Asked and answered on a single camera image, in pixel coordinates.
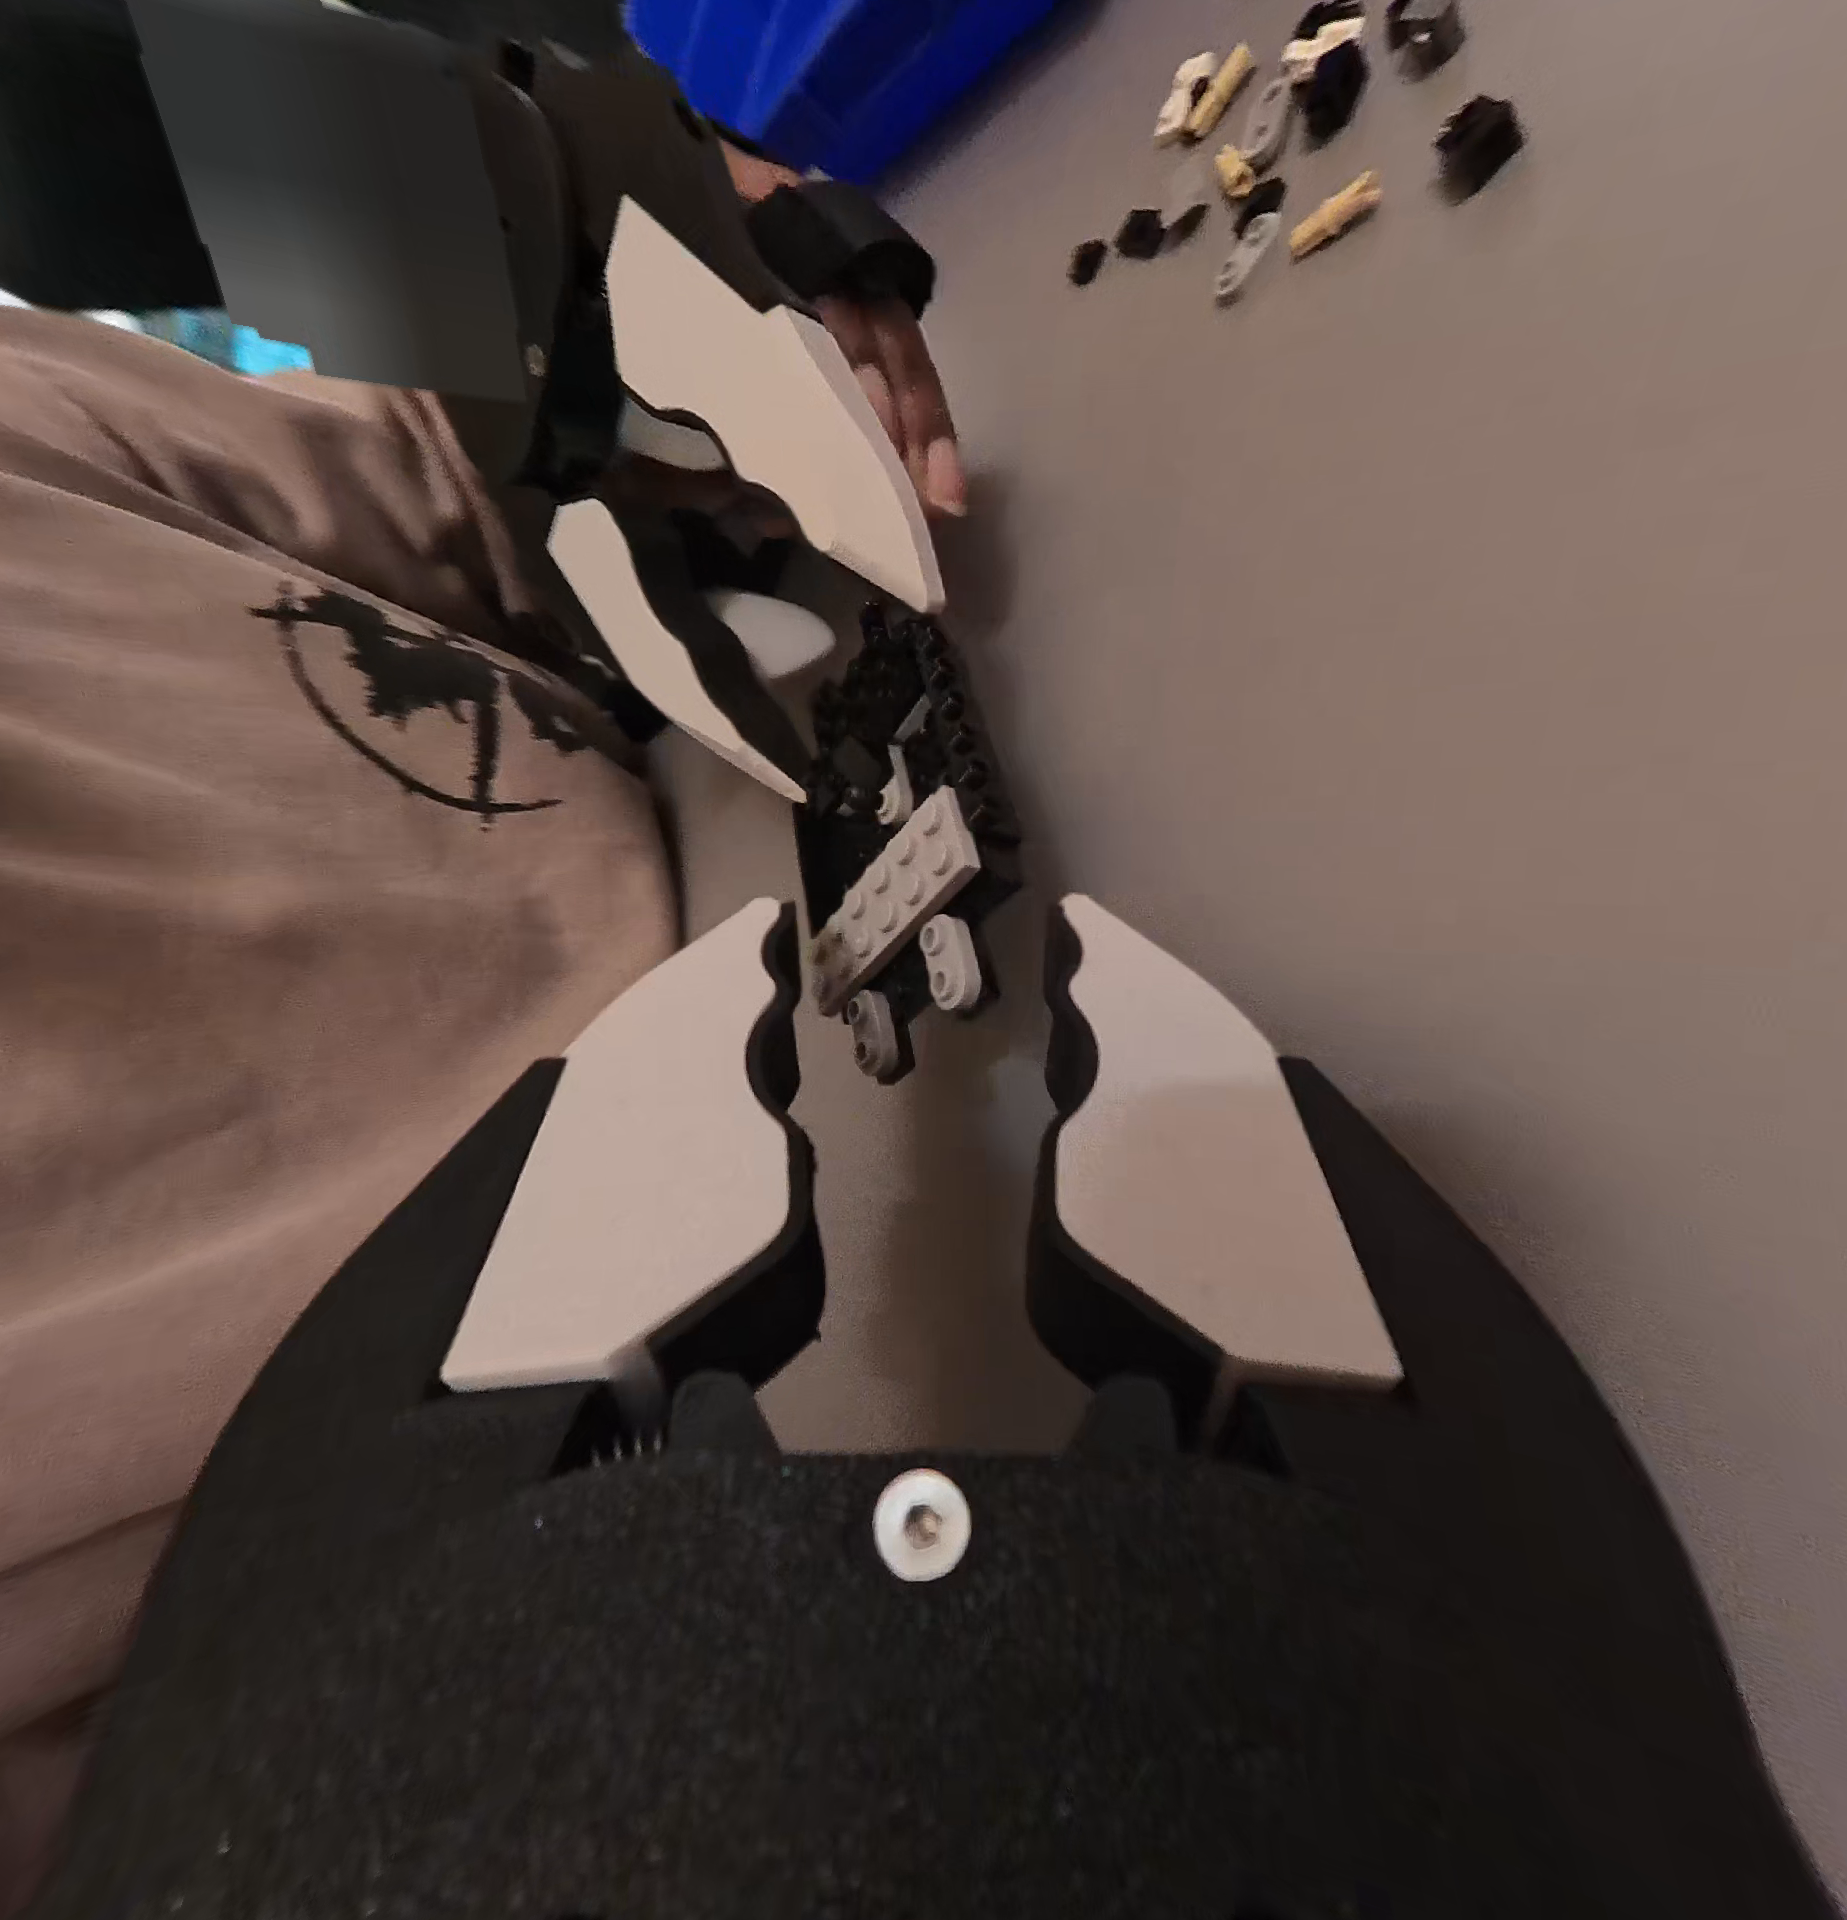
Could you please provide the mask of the person's left hand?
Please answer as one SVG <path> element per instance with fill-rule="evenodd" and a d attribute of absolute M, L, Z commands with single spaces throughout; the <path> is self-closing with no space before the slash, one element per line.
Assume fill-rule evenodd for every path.
<path fill-rule="evenodd" d="M 817 303 L 927 518 L 965 518 L 965 465 L 953 411 L 920 319 L 899 295 L 827 295 Z"/>

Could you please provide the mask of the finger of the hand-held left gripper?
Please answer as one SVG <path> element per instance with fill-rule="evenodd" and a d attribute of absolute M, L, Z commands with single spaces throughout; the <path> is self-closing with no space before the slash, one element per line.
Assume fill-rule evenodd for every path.
<path fill-rule="evenodd" d="M 824 320 L 755 308 L 635 200 L 616 214 L 606 300 L 633 453 L 767 491 L 817 553 L 913 610 L 947 606 L 905 465 Z"/>
<path fill-rule="evenodd" d="M 566 498 L 551 518 L 547 553 L 622 680 L 669 730 L 709 746 L 779 800 L 811 800 L 811 751 L 759 679 L 743 636 L 694 588 L 669 520 L 627 532 L 602 498 Z"/>

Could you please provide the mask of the black toy brick car chassis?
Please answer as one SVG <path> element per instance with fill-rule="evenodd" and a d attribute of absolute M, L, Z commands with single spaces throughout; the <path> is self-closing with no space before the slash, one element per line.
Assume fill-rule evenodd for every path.
<path fill-rule="evenodd" d="M 865 989 L 895 998 L 905 1035 L 941 1014 L 917 944 L 933 915 L 975 927 L 986 991 L 969 1019 L 999 994 L 982 927 L 1020 888 L 1020 813 L 935 620 L 860 615 L 857 656 L 814 689 L 814 779 L 794 809 L 794 843 L 811 994 L 843 1035 L 843 1008 Z"/>

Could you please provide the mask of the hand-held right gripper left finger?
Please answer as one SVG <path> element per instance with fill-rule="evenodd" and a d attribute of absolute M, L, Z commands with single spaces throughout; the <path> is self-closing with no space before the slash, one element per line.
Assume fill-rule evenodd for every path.
<path fill-rule="evenodd" d="M 563 1055 L 453 1342 L 453 1396 L 606 1387 L 656 1434 L 694 1371 L 767 1387 L 824 1324 L 795 905 L 755 899 Z"/>

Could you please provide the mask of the grey desk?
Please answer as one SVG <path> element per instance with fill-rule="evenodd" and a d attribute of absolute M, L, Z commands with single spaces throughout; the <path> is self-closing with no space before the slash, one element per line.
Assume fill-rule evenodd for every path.
<path fill-rule="evenodd" d="M 1847 4 L 1463 4 L 1367 56 L 1212 303 L 1176 60 L 1304 4 L 1077 4 L 887 203 L 969 465 L 950 631 L 1025 818 L 1005 998 L 874 1088 L 803 1019 L 829 1306 L 794 1448 L 1047 1448 L 1020 1315 L 1041 915 L 1085 888 L 1315 1059 L 1632 1428 L 1847 1909 Z"/>

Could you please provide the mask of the small blue plastic bin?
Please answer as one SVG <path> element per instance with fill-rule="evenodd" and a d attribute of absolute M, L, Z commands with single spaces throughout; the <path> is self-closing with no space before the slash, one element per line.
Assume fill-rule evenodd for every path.
<path fill-rule="evenodd" d="M 874 181 L 1077 11 L 1062 0 L 627 0 L 627 34 L 777 161 Z"/>

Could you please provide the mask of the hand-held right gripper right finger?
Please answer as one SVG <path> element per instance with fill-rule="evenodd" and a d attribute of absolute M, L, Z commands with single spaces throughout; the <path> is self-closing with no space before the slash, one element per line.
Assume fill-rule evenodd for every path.
<path fill-rule="evenodd" d="M 1396 1336 L 1273 1039 L 1091 892 L 1050 905 L 1029 1316 L 1096 1387 L 1389 1396 Z"/>

